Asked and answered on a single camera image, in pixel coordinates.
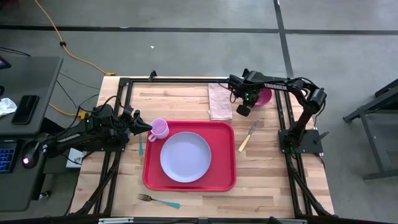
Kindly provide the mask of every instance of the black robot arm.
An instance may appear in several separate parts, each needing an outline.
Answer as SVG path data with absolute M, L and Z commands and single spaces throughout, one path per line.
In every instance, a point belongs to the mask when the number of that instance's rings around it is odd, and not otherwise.
M 242 78 L 230 75 L 228 79 L 228 89 L 231 90 L 235 98 L 243 99 L 243 103 L 236 110 L 243 116 L 249 115 L 249 108 L 254 106 L 259 99 L 260 91 L 264 88 L 290 92 L 303 106 L 303 113 L 298 121 L 291 125 L 285 138 L 285 141 L 293 147 L 298 147 L 311 116 L 325 106 L 326 93 L 324 89 L 319 88 L 306 78 L 267 77 L 261 72 L 248 69 L 243 71 Z
M 139 110 L 131 116 L 133 110 L 128 106 L 122 115 L 114 116 L 108 104 L 94 108 L 91 115 L 76 126 L 50 135 L 43 142 L 43 152 L 55 157 L 71 147 L 79 151 L 123 151 L 131 133 L 136 135 L 152 129 L 143 122 Z

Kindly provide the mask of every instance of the knife with wooden handle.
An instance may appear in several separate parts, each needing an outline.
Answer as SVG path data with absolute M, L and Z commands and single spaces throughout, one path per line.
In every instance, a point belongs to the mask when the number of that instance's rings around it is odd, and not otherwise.
M 260 122 L 260 121 L 256 121 L 256 122 L 254 122 L 254 124 L 251 126 L 251 129 L 249 130 L 248 136 L 247 136 L 246 139 L 242 142 L 242 145 L 241 145 L 241 146 L 239 147 L 239 149 L 238 149 L 239 152 L 242 152 L 242 151 L 243 151 L 244 147 L 246 146 L 246 144 L 248 143 L 248 141 L 249 141 L 249 139 L 250 139 L 250 137 L 251 137 L 251 134 L 253 133 L 253 131 L 255 130 L 255 128 L 257 127 L 257 125 L 258 125 L 259 122 Z

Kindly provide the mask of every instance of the gray floor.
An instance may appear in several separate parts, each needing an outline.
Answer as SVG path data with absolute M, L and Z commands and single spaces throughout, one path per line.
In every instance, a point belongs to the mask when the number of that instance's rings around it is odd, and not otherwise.
M 56 24 L 73 26 L 277 28 L 272 0 L 41 0 Z M 398 2 L 393 0 L 280 0 L 286 29 L 396 30 Z M 2 12 L 0 23 L 49 24 L 33 1 L 20 1 Z M 62 32 L 71 52 L 118 75 L 227 76 L 244 68 L 285 77 L 277 34 L 156 32 Z M 100 87 L 102 74 L 71 59 L 51 31 L 0 30 L 0 46 L 34 56 L 65 57 L 62 72 Z M 335 213 L 341 217 L 398 222 L 398 178 L 362 181 L 377 171 L 359 121 L 341 119 L 369 101 L 375 91 L 397 78 L 398 35 L 288 35 L 295 77 L 307 77 L 328 93 L 318 119 L 326 174 Z M 98 90 L 60 76 L 60 83 L 80 103 Z M 85 107 L 95 105 L 93 98 Z M 59 86 L 52 103 L 73 112 Z M 51 108 L 47 116 L 66 126 L 71 118 Z M 0 219 L 63 215 L 76 174 L 56 174 L 53 195 L 23 213 L 0 213 Z

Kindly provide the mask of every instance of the wooden table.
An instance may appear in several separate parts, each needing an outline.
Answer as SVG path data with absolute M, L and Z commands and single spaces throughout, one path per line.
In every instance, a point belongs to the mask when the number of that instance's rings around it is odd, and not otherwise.
M 98 105 L 116 95 L 120 77 L 104 77 Z M 153 119 L 209 121 L 207 84 L 136 83 L 131 105 L 141 111 L 147 123 Z M 285 99 L 281 94 L 285 108 Z M 298 119 L 302 107 L 291 95 L 294 116 Z M 122 153 L 114 195 L 112 216 L 129 217 L 211 217 L 211 218 L 267 218 L 294 217 L 285 157 L 280 153 L 277 131 L 280 129 L 275 97 L 262 108 L 254 108 L 246 118 L 235 112 L 239 100 L 233 103 L 231 125 L 235 133 L 236 149 L 247 136 L 253 122 L 261 121 L 242 153 L 236 151 L 237 181 L 228 192 L 159 192 L 147 189 L 142 183 L 144 156 L 138 153 L 138 136 L 131 140 Z M 146 148 L 146 134 L 142 135 Z M 82 165 L 71 212 L 82 207 L 98 186 L 104 153 L 95 152 Z M 314 155 L 303 154 L 307 184 L 318 201 L 333 213 L 330 193 L 322 163 Z M 304 212 L 303 197 L 298 190 L 300 208 Z M 137 194 L 149 194 L 161 200 L 178 202 L 180 209 L 157 202 L 138 200 Z M 102 207 L 106 204 L 105 189 Z

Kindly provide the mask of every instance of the keyboard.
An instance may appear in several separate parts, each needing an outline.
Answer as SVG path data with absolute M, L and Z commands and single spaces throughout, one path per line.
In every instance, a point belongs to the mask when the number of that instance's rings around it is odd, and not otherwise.
M 17 141 L 5 140 L 0 142 L 0 174 L 12 172 L 16 160 Z

